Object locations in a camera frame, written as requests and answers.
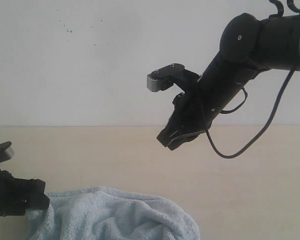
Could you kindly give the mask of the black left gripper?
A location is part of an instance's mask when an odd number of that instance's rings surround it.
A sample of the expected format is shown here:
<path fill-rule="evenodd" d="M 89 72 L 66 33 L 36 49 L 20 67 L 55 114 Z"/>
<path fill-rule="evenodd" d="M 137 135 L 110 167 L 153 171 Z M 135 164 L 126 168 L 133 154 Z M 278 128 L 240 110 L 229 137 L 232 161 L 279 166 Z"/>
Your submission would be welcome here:
<path fill-rule="evenodd" d="M 20 217 L 26 210 L 47 210 L 50 199 L 45 194 L 46 182 L 41 179 L 13 177 L 0 169 L 0 217 Z"/>

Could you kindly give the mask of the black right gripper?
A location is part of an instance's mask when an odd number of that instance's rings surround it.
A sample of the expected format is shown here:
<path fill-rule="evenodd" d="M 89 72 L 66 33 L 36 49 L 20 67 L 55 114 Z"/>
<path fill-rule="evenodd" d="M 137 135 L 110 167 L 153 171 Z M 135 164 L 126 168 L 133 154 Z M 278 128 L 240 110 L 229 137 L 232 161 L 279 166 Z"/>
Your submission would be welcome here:
<path fill-rule="evenodd" d="M 171 151 L 195 140 L 208 129 L 198 87 L 183 84 L 179 88 L 182 92 L 172 101 L 173 113 L 157 136 L 157 140 Z"/>

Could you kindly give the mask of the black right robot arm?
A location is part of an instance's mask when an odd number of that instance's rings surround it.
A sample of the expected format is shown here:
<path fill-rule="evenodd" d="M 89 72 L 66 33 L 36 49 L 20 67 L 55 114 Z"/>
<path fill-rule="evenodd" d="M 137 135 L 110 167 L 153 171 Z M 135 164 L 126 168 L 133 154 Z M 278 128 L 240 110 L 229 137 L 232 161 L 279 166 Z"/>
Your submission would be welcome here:
<path fill-rule="evenodd" d="M 198 75 L 179 63 L 152 73 L 159 89 L 176 84 L 183 90 L 173 100 L 174 111 L 157 140 L 175 150 L 208 129 L 236 94 L 260 73 L 300 71 L 300 14 L 258 20 L 248 13 L 224 29 L 219 51 Z"/>

